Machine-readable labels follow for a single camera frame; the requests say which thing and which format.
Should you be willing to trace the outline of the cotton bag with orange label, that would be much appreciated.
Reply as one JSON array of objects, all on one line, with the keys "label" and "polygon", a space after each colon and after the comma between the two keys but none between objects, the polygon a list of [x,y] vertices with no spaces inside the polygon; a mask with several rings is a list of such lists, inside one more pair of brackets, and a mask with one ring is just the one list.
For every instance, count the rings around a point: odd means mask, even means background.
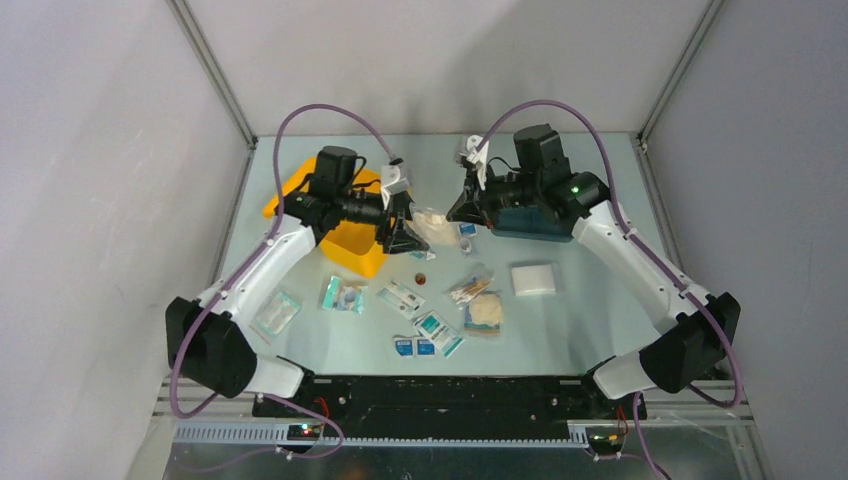
[{"label": "cotton bag with orange label", "polygon": [[463,327],[474,334],[497,335],[504,324],[504,311],[496,293],[482,293],[465,307]]}]

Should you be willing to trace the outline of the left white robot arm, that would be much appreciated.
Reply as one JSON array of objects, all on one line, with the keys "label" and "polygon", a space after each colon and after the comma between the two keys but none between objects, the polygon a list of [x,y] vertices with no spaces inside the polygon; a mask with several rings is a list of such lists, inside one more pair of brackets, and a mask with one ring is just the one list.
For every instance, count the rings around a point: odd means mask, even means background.
[{"label": "left white robot arm", "polygon": [[394,159],[382,166],[377,193],[359,177],[365,163],[351,149],[322,148],[312,171],[285,194],[270,230],[243,263],[195,298],[171,301],[165,328],[175,375],[226,398],[244,392],[276,395],[292,416],[312,411],[316,390],[303,381],[303,368],[257,354],[246,333],[291,268],[344,222],[375,227],[375,242],[386,254],[428,249],[408,225],[412,200],[405,162]]}]

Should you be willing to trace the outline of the cotton bag with teal label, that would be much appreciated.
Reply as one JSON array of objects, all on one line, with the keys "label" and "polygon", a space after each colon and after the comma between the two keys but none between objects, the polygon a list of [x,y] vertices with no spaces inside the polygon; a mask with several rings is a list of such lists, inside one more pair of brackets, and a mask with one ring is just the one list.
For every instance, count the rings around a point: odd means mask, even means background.
[{"label": "cotton bag with teal label", "polygon": [[455,247],[459,244],[458,227],[440,211],[413,204],[410,212],[412,229],[430,246]]}]

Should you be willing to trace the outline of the white gauze pad pack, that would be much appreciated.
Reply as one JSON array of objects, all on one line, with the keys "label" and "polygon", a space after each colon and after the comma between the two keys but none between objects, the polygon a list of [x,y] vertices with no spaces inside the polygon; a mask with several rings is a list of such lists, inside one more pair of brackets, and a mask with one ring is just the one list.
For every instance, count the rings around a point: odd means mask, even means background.
[{"label": "white gauze pad pack", "polygon": [[521,265],[511,268],[516,296],[551,295],[557,291],[555,271],[551,264]]}]

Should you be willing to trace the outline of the cotton swabs bag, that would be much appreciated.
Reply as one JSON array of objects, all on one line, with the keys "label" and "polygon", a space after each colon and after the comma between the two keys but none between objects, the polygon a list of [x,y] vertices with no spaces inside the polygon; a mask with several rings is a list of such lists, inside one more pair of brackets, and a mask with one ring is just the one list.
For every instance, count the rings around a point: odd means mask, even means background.
[{"label": "cotton swabs bag", "polygon": [[493,270],[483,264],[475,265],[467,275],[447,291],[447,295],[458,308],[464,308],[472,300],[484,293],[493,282],[493,279]]}]

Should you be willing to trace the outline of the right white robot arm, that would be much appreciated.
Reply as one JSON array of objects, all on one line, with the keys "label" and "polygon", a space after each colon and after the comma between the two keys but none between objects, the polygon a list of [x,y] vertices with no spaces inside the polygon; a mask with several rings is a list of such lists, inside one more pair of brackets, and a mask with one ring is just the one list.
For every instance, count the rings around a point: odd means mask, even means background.
[{"label": "right white robot arm", "polygon": [[728,359],[741,313],[738,301],[728,292],[711,294],[650,247],[623,214],[610,185],[591,172],[572,170],[550,125],[526,127],[513,142],[519,167],[497,175],[489,165],[487,141],[479,135],[463,141],[458,162],[466,175],[448,220],[495,230],[509,210],[537,210],[623,282],[659,334],[585,374],[585,411],[606,418],[623,397],[638,391],[678,393]]}]

